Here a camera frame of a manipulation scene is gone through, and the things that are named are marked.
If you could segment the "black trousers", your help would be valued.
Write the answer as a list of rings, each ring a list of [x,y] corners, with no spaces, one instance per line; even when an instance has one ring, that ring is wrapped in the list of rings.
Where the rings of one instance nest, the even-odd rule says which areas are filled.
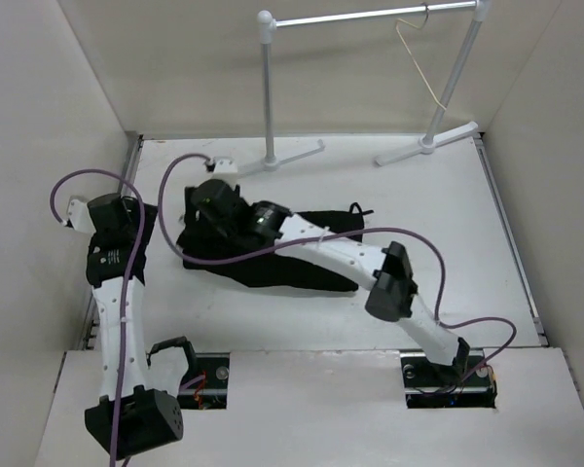
[[[246,249],[234,246],[200,218],[197,209],[191,204],[194,190],[193,187],[184,189],[184,207],[188,220],[177,238],[176,246],[185,255],[206,260],[228,259],[246,254]],[[373,212],[372,209],[365,210],[354,202],[347,211],[317,210],[301,211],[299,214],[319,227],[328,227],[334,233],[344,233],[363,230],[365,217]],[[352,293],[358,290],[355,282],[335,272],[275,253],[221,266],[197,265],[187,261],[182,266],[184,269],[205,270],[227,277],[249,288],[289,286],[335,293]]]

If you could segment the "cream wire hanger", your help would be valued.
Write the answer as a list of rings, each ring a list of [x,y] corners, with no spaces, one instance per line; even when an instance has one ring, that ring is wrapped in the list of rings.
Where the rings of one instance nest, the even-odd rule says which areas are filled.
[[[429,6],[425,2],[421,3],[420,5],[424,7],[424,20],[421,24],[414,24],[414,23],[411,23],[411,22],[404,20],[402,18],[398,18],[394,23],[394,30],[395,30],[395,32],[398,36],[398,39],[400,40],[402,46],[404,47],[405,52],[407,53],[407,55],[409,56],[410,60],[412,61],[413,65],[414,65],[415,69],[417,70],[417,72],[420,76],[420,79],[422,80],[427,92],[429,93],[430,97],[434,101],[435,105],[439,109],[446,111],[447,105],[443,104],[440,101],[440,99],[438,98],[437,94],[435,93],[433,87],[430,85],[430,83],[429,83],[428,79],[426,78],[422,68],[420,67],[420,64],[417,61],[412,49],[410,48],[405,37],[403,36],[403,33],[401,31],[401,28],[400,28],[401,25],[406,25],[406,26],[413,28],[415,30],[418,30],[418,31],[423,30],[425,28],[425,26],[428,22],[428,19],[429,19]]]

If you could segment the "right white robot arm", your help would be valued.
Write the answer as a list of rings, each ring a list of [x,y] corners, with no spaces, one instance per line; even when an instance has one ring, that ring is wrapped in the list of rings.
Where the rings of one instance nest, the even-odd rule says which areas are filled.
[[[362,288],[373,317],[398,324],[417,343],[441,383],[467,373],[468,343],[439,324],[419,295],[406,248],[365,244],[358,233],[331,238],[302,213],[270,201],[247,203],[220,179],[184,192],[184,255],[202,269],[247,287],[289,286],[333,292]]]

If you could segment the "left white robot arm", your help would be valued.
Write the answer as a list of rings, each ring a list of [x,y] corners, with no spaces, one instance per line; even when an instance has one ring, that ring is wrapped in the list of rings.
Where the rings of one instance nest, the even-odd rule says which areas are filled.
[[[196,382],[199,363],[185,337],[145,347],[145,250],[157,207],[109,194],[87,209],[86,276],[99,316],[102,383],[97,405],[85,411],[85,426],[116,463],[182,439],[179,389]]]

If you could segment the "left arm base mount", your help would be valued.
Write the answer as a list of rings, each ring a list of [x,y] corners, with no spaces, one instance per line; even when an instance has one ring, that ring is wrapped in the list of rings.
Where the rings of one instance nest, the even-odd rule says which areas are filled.
[[[186,337],[155,343],[146,353],[153,387],[176,396],[182,410],[225,410],[231,355],[198,353]]]

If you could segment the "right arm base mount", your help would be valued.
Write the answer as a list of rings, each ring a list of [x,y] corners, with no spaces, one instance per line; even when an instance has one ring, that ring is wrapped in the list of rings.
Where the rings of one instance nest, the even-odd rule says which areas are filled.
[[[483,349],[471,350],[464,378],[451,376],[427,361],[422,352],[400,354],[405,403],[408,409],[494,409],[497,384]]]

